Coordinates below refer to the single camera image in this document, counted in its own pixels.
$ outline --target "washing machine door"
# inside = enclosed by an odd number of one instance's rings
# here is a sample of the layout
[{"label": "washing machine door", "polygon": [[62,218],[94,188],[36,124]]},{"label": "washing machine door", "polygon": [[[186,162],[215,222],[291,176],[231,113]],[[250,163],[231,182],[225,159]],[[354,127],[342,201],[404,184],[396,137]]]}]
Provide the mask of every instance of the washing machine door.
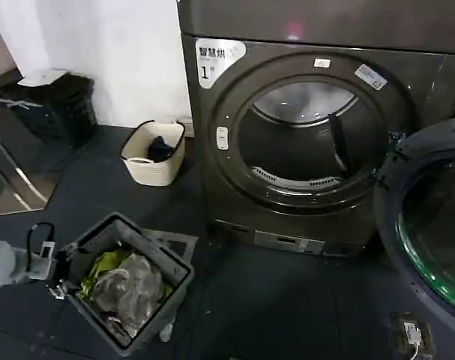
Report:
[{"label": "washing machine door", "polygon": [[336,211],[370,194],[372,174],[415,127],[407,102],[373,64],[289,55],[229,87],[209,141],[225,178],[246,197],[277,212]]},{"label": "washing machine door", "polygon": [[402,141],[377,176],[385,248],[422,301],[455,329],[455,118]]}]

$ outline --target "dryer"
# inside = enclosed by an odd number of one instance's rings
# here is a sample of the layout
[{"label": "dryer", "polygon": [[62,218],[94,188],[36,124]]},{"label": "dryer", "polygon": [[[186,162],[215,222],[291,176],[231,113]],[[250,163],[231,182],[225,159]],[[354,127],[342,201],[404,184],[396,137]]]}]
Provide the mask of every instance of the dryer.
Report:
[{"label": "dryer", "polygon": [[178,8],[210,220],[257,245],[357,254],[376,231],[373,185],[386,156],[455,113],[455,7],[180,0]]}]

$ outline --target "metal stand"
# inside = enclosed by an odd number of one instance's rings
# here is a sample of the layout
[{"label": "metal stand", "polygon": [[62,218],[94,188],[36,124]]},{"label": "metal stand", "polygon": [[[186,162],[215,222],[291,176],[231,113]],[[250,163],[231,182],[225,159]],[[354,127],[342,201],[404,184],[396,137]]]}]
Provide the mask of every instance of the metal stand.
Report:
[{"label": "metal stand", "polygon": [[1,141],[0,155],[6,160],[5,165],[8,166],[9,170],[13,170],[13,175],[8,175],[2,169],[5,166],[0,166],[0,181],[4,187],[0,194],[0,215],[44,209],[49,202],[57,179],[54,183],[52,181],[40,181],[43,185],[43,188],[40,189],[22,171],[10,152],[1,144]]}]

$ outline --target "dryer door window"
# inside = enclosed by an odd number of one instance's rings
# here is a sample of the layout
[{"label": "dryer door window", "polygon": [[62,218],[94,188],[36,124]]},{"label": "dryer door window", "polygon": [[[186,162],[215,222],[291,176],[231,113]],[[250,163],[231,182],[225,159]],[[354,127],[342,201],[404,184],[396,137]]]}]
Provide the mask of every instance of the dryer door window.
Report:
[{"label": "dryer door window", "polygon": [[455,119],[400,143],[379,173],[374,206],[398,269],[455,329]]},{"label": "dryer door window", "polygon": [[278,191],[338,187],[370,174],[388,133],[349,90],[297,82],[262,94],[238,126],[238,148],[252,174]]}]

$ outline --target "laundry basket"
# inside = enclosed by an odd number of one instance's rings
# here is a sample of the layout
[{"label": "laundry basket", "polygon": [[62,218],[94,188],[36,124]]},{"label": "laundry basket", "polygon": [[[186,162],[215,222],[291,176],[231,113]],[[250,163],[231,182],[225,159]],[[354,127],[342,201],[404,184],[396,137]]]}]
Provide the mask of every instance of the laundry basket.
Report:
[{"label": "laundry basket", "polygon": [[[174,151],[165,161],[155,163],[147,158],[147,151],[158,136]],[[121,156],[134,181],[142,185],[167,186],[174,181],[184,153],[185,126],[178,122],[164,124],[151,120],[132,133],[122,148]]]}]

